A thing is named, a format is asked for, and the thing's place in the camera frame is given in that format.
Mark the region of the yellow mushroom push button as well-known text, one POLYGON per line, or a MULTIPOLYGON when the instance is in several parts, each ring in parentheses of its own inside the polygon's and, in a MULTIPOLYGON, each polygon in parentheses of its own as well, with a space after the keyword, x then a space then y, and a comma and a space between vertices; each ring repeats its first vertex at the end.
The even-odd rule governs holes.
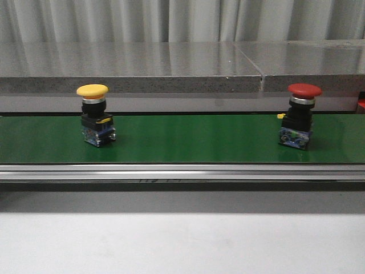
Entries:
POLYGON ((113 115, 105 112, 105 94, 109 88, 103 84, 87 84, 77 89, 82 99, 82 134, 85 142, 101 147, 116 140, 113 115))

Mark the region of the red mushroom push button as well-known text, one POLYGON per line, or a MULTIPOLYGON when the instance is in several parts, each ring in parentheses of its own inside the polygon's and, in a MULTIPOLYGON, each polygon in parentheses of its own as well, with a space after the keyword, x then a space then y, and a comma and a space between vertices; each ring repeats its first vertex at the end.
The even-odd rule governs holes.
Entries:
POLYGON ((279 144, 306 150, 312 134, 313 113, 316 97, 322 89, 313 84, 294 83, 288 86, 291 92, 290 108, 282 117, 279 144))

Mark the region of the green conveyor belt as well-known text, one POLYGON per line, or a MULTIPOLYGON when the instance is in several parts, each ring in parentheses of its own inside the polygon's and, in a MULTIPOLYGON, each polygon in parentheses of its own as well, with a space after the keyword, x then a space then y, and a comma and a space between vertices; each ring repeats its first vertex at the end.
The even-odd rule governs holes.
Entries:
POLYGON ((116 116, 117 138, 86 143, 78 116, 1 117, 1 163, 363 163, 364 116, 314 114, 308 149, 279 143, 274 114, 116 116))

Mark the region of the grey stone slab left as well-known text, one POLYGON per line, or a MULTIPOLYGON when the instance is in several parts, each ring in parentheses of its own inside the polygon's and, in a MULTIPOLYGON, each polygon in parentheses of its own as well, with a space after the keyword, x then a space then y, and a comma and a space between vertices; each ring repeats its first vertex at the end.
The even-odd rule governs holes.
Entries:
POLYGON ((261 75, 230 42, 1 44, 1 94, 252 93, 261 75))

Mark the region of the grey stone slab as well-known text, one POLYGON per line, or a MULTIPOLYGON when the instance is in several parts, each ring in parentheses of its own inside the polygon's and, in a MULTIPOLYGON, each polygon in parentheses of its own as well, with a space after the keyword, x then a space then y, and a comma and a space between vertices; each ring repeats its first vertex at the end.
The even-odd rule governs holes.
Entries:
POLYGON ((252 93, 261 75, 230 42, 1 44, 1 94, 252 93))
POLYGON ((263 92, 292 83, 319 86, 324 96, 364 91, 364 40, 235 42, 259 71, 263 92))

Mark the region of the white panel behind conveyor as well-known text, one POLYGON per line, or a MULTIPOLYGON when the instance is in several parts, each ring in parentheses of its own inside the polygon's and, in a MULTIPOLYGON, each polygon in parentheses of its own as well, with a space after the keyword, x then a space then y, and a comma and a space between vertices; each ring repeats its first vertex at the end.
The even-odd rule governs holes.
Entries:
MULTIPOLYGON (((286 111, 289 96, 266 98, 131 98, 108 97, 109 112, 265 112, 286 111)), ((73 97, 1 96, 1 112, 81 112, 73 97)))

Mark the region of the grey stone slab right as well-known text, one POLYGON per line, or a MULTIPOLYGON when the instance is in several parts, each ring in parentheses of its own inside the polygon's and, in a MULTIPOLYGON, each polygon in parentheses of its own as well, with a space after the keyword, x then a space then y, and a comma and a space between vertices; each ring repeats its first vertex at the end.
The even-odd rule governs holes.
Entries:
POLYGON ((319 86, 324 96, 364 91, 364 40, 235 42, 259 71, 263 92, 292 83, 319 86))

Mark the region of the red object at right edge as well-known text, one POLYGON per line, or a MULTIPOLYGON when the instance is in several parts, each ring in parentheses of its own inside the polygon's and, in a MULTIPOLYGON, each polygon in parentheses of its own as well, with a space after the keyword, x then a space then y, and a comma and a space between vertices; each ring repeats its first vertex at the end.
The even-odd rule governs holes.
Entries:
POLYGON ((356 114, 365 114, 365 99, 359 99, 356 106, 356 114))

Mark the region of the grey pleated curtain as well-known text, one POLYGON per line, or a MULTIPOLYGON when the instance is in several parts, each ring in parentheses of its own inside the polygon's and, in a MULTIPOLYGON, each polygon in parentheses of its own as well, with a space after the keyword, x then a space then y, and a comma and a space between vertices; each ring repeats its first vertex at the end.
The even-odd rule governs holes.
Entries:
POLYGON ((363 1, 2 1, 2 42, 364 38, 363 1))

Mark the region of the aluminium conveyor side rail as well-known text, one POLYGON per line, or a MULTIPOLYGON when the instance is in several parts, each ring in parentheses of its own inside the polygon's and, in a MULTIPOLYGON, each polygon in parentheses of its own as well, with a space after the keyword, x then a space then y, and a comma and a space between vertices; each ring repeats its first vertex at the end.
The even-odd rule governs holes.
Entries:
POLYGON ((3 181, 319 180, 363 182, 364 164, 5 164, 3 181))

